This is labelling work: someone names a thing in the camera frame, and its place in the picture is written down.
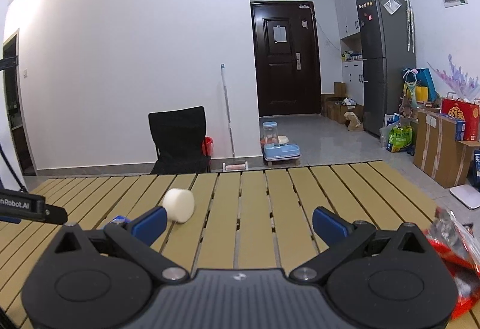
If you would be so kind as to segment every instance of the refrigerator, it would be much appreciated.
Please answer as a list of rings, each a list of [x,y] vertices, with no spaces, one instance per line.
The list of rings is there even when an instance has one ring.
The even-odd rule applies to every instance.
[[[380,135],[385,114],[398,112],[406,67],[415,68],[407,46],[407,2],[390,14],[383,0],[357,0],[363,57],[363,127]]]

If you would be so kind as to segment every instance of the dark doorway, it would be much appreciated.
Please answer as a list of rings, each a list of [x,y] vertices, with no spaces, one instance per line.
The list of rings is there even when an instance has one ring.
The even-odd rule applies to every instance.
[[[3,57],[15,57],[17,53],[17,38],[15,34],[3,45]],[[15,147],[18,162],[23,176],[35,176],[35,168],[28,148],[28,141],[23,126],[22,109],[20,107],[20,93],[18,87],[18,66],[4,71],[5,102],[10,122],[11,136]]]
[[[260,117],[320,112],[320,64],[312,2],[253,2]]]

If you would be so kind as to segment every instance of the brown door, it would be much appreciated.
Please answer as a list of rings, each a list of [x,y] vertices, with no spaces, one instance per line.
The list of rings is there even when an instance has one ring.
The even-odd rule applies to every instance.
[[[251,4],[260,117],[320,112],[318,43],[310,8],[311,2]]]

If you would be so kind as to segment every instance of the door frame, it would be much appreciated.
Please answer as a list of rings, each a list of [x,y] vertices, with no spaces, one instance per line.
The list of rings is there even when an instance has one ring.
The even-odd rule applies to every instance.
[[[259,7],[259,6],[277,6],[277,5],[282,5],[282,4],[308,4],[311,9],[311,22],[313,27],[313,39],[314,39],[314,44],[315,44],[315,52],[314,54],[314,65],[318,68],[318,71],[315,71],[315,82],[318,84],[318,87],[316,89],[315,93],[315,106],[314,106],[314,111],[317,114],[320,114],[320,101],[321,101],[321,96],[322,96],[322,81],[321,81],[321,75],[320,75],[320,70],[321,70],[321,65],[320,65],[320,51],[319,51],[319,46],[318,46],[318,35],[317,35],[317,22],[315,21],[315,7],[314,3],[309,0],[260,0],[260,1],[251,1],[250,2],[250,11],[251,11],[251,22],[252,22],[252,30],[253,30],[253,49],[255,53],[255,77],[258,75],[258,62],[257,62],[257,35],[255,31],[255,16],[254,16],[254,7]]]
[[[2,45],[2,57],[3,57],[3,48],[5,47],[5,45],[7,45],[11,40],[12,38],[14,37],[17,37],[17,44],[16,44],[16,47],[15,47],[15,53],[16,55],[18,56],[18,50],[19,50],[19,37],[20,37],[20,29],[17,29],[15,31],[15,33],[13,33],[10,37],[8,37],[5,41],[3,41],[3,45]],[[22,103],[22,91],[21,91],[21,87],[20,87],[20,58],[18,59],[17,61],[17,67],[16,67],[16,74],[17,74],[17,93],[18,93],[18,103],[20,105],[20,115],[22,117],[22,125],[23,125],[23,132],[25,133],[25,139],[26,139],[26,142],[27,142],[27,148],[28,148],[28,152],[30,153],[30,159],[32,160],[32,165],[33,165],[33,169],[35,171],[35,175],[38,176],[38,172],[37,172],[37,165],[35,164],[35,160],[33,158],[33,154],[32,154],[32,147],[30,146],[30,140],[28,139],[28,132],[27,132],[27,126],[26,126],[26,122],[25,122],[25,114],[23,113],[23,103]],[[3,92],[4,92],[4,98],[5,98],[5,102],[7,101],[7,95],[6,95],[6,90],[5,90],[5,75],[4,73],[2,73],[2,78],[3,78]],[[17,148],[15,146],[15,142],[14,142],[14,134],[12,133],[11,131],[11,126],[10,126],[10,135],[11,135],[11,141],[13,143],[13,148],[15,149],[15,154],[17,156],[17,162],[18,164],[20,165],[20,161],[19,161],[19,158],[18,158],[18,153],[17,153]]]

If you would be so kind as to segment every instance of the chair backrest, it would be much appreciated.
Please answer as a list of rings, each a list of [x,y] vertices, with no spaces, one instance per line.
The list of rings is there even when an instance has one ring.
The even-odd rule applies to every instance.
[[[203,106],[150,113],[148,122],[157,155],[162,158],[202,154],[207,128]]]

